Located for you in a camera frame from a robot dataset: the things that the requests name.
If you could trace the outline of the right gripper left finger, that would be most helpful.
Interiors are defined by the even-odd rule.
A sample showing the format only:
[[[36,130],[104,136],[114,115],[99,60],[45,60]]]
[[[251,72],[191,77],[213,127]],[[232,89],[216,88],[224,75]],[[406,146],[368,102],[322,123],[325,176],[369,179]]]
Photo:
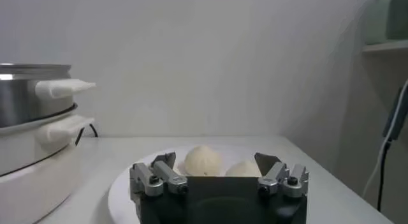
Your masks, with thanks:
[[[173,170],[175,152],[160,154],[148,164],[138,162],[129,169],[129,196],[133,202],[160,199],[186,202],[189,195],[187,177]]]

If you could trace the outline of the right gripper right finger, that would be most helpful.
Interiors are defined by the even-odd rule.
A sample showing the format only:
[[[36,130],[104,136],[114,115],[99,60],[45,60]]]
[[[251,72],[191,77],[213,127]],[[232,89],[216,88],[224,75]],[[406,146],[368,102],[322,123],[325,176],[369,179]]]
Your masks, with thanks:
[[[254,155],[261,172],[258,178],[258,194],[270,197],[279,191],[289,198],[301,198],[308,194],[309,171],[305,166],[295,164],[290,170],[278,157],[262,153]]]

